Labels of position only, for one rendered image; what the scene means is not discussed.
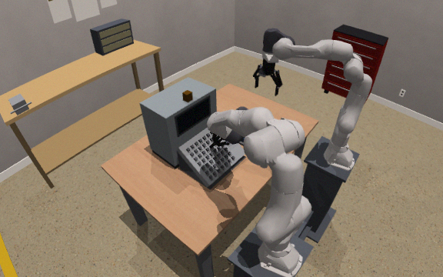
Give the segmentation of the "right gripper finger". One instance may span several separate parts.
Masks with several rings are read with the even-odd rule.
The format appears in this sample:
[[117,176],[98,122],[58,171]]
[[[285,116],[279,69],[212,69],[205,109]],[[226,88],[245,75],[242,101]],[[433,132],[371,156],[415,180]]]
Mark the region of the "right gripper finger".
[[[278,94],[278,89],[282,86],[282,81],[281,81],[281,77],[279,75],[279,70],[278,71],[274,70],[274,72],[275,73],[273,73],[273,74],[271,74],[271,72],[270,72],[269,75],[272,77],[274,83],[276,84],[276,88],[275,88],[275,96],[276,96]],[[275,75],[276,75],[276,77],[275,77]]]
[[260,76],[260,75],[257,75],[257,74],[258,74],[258,71],[261,69],[261,67],[262,67],[261,64],[258,65],[258,68],[257,68],[257,70],[255,71],[255,73],[254,73],[254,75],[253,75],[253,77],[255,77],[255,88],[258,87],[258,80],[259,80],[259,76]]

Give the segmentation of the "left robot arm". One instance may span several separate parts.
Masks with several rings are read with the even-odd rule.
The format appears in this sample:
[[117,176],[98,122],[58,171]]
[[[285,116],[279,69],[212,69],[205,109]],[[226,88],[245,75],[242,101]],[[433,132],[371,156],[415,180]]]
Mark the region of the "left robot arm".
[[302,256],[290,241],[311,213],[309,200],[301,196],[303,164],[289,153],[305,142],[301,124],[286,118],[277,120],[267,108],[248,110],[242,106],[213,113],[206,125],[233,145],[245,137],[243,148],[248,160],[264,169],[270,167],[271,197],[255,226],[263,241],[258,249],[260,266],[282,277],[295,276]]

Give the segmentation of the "grey cabinet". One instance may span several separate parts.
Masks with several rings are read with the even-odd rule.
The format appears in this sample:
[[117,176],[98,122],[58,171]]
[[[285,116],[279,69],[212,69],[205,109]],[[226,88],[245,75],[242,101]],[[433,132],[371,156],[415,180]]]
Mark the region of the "grey cabinet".
[[210,85],[187,77],[140,106],[152,152],[208,189],[246,158],[239,143],[209,147],[213,132],[206,124],[217,112],[216,88]]

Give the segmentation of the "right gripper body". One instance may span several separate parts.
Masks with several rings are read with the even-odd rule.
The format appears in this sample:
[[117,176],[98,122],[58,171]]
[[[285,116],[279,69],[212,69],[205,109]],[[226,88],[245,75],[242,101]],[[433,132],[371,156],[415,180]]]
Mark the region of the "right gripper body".
[[271,72],[271,74],[274,72],[275,70],[275,63],[268,63],[265,59],[263,59],[263,64],[262,64],[262,68],[269,68],[269,71]]

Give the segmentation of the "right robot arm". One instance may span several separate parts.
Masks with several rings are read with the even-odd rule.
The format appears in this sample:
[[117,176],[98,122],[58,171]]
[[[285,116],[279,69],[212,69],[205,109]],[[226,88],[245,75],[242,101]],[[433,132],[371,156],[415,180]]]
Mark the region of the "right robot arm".
[[283,34],[277,28],[269,28],[264,33],[262,58],[268,63],[278,63],[279,59],[287,58],[319,58],[343,63],[344,77],[351,83],[351,88],[340,109],[340,116],[338,114],[335,130],[324,157],[328,165],[351,170],[355,160],[347,143],[372,84],[371,77],[363,74],[363,62],[361,57],[353,52],[351,44],[328,39],[310,46],[295,45],[292,37]]

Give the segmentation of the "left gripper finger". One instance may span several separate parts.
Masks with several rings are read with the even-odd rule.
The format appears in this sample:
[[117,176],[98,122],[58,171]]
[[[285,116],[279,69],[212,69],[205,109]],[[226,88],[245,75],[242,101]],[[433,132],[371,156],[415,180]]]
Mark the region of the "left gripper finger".
[[220,139],[219,136],[217,136],[217,138],[216,138],[216,136],[217,135],[215,133],[213,133],[213,136],[212,136],[213,143],[209,146],[210,148]]
[[[215,145],[219,147],[219,146],[230,145],[230,144],[231,144],[231,143],[228,142],[228,141],[226,141],[226,142],[221,142],[221,143],[220,143],[221,140],[223,140],[223,138],[220,138],[220,139],[219,139],[219,140],[218,140],[218,141],[217,141],[212,147],[214,147]],[[212,148],[212,147],[211,147],[211,148]]]

